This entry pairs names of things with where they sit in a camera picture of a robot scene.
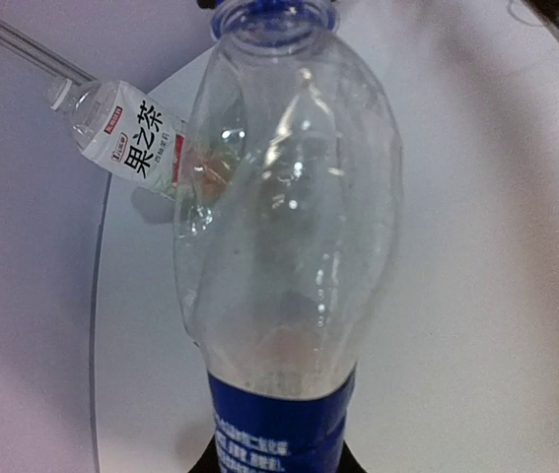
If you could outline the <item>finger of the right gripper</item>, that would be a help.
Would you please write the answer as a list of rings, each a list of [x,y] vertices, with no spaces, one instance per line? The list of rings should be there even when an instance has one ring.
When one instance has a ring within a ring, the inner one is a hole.
[[[220,0],[196,0],[200,9],[215,9],[220,3]]]

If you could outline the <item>clear tea bottle white label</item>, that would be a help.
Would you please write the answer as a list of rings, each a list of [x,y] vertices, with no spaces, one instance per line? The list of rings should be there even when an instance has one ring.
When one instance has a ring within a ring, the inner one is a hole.
[[[196,173],[203,195],[218,198],[240,160],[226,148],[197,146],[183,162],[186,122],[123,81],[82,86],[56,78],[48,86],[50,108],[64,114],[82,156],[111,174],[169,200]]]

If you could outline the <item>blue pepsi bottle cap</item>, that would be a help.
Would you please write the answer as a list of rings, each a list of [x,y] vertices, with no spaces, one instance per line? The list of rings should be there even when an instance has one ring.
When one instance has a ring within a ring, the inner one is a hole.
[[[248,1],[217,1],[215,13],[235,13],[245,11],[252,13],[301,12],[335,12],[334,1],[301,1],[301,0],[248,0]]]

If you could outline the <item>clear pepsi bottle blue label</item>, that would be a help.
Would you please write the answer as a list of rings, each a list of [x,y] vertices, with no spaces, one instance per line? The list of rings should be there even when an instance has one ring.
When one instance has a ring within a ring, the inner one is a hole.
[[[337,12],[215,13],[187,125],[240,160],[180,180],[175,285],[208,374],[217,472],[334,472],[398,244],[402,147]]]

